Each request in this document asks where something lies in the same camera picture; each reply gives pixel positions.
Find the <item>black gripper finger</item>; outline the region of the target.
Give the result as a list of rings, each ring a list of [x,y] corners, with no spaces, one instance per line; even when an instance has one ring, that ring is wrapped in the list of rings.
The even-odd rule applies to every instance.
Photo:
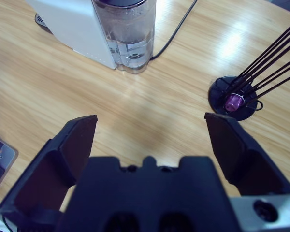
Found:
[[[214,155],[242,196],[290,194],[290,182],[259,143],[232,117],[205,113]]]
[[[46,142],[0,204],[0,213],[18,228],[54,228],[70,187],[76,185],[91,153],[96,115],[68,121]]]

